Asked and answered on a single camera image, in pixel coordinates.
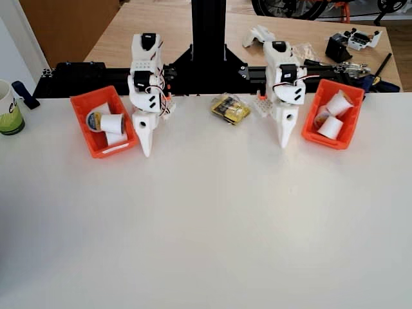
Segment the orange storage box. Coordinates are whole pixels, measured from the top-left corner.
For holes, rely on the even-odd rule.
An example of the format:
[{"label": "orange storage box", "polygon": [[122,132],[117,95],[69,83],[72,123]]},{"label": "orange storage box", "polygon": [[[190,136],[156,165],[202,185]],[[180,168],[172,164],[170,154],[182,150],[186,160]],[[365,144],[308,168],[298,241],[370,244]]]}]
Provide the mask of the orange storage box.
[{"label": "orange storage box", "polygon": [[[83,95],[77,95],[76,97],[71,97],[70,101],[92,157],[105,158],[137,145],[137,136],[133,128],[133,123],[115,87],[108,86]],[[88,113],[106,102],[109,104],[109,109],[112,114],[124,115],[125,133],[127,134],[127,140],[111,146],[108,146],[105,132],[91,132],[86,125]]]},{"label": "orange storage box", "polygon": [[[314,126],[314,119],[319,107],[327,105],[327,103],[336,93],[338,93],[339,90],[342,90],[345,94],[347,94],[347,96],[350,97],[353,107],[350,108],[342,117],[338,117],[338,119],[343,122],[343,126],[337,139],[331,140],[330,138],[320,135],[317,132]],[[306,117],[306,121],[303,126],[303,137],[307,140],[311,140],[315,143],[334,149],[348,148],[355,132],[359,113],[361,112],[364,94],[364,90],[360,88],[347,86],[326,79],[321,80],[319,87],[317,88],[314,101],[312,102],[312,107],[310,108],[309,114]]]}]

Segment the white table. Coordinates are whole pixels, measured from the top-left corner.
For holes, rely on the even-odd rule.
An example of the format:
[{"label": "white table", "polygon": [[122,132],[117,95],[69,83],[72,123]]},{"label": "white table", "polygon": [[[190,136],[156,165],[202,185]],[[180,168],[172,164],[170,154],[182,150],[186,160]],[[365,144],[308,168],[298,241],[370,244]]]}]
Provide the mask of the white table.
[{"label": "white table", "polygon": [[311,98],[284,150],[270,119],[184,98],[149,159],[92,159],[68,100],[24,110],[0,308],[411,308],[412,94],[368,96],[346,151],[301,137]]}]

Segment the green mug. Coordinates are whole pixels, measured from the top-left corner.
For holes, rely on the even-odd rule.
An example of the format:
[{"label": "green mug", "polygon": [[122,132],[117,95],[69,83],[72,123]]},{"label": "green mug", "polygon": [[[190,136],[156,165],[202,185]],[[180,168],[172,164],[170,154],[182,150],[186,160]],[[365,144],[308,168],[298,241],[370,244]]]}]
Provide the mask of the green mug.
[{"label": "green mug", "polygon": [[12,85],[0,79],[0,133],[14,135],[23,128],[24,119],[13,96]]}]

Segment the robotic arm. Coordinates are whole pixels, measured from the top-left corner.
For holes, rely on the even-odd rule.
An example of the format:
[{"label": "robotic arm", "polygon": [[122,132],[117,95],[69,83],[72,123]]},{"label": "robotic arm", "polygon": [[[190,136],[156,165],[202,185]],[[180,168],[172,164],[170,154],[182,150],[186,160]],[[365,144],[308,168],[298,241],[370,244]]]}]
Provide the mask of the robotic arm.
[{"label": "robotic arm", "polygon": [[144,154],[149,157],[153,130],[157,128],[160,116],[167,112],[160,35],[136,34],[131,49],[133,61],[127,84],[130,101],[136,109],[132,115],[133,126]]},{"label": "robotic arm", "polygon": [[266,68],[267,96],[272,105],[272,117],[282,148],[288,144],[290,133],[296,125],[299,105],[304,104],[307,77],[306,68],[292,52],[289,42],[274,41],[263,44]]}]

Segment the white wall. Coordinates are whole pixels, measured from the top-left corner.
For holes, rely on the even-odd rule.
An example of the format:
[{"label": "white wall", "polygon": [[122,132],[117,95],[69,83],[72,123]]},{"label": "white wall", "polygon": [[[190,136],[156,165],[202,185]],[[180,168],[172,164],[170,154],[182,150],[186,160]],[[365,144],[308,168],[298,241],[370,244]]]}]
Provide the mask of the white wall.
[{"label": "white wall", "polygon": [[9,83],[20,80],[30,93],[34,92],[36,82],[17,49],[6,25],[0,18],[0,79]]},{"label": "white wall", "polygon": [[34,91],[48,63],[18,0],[0,0],[0,78]]}]

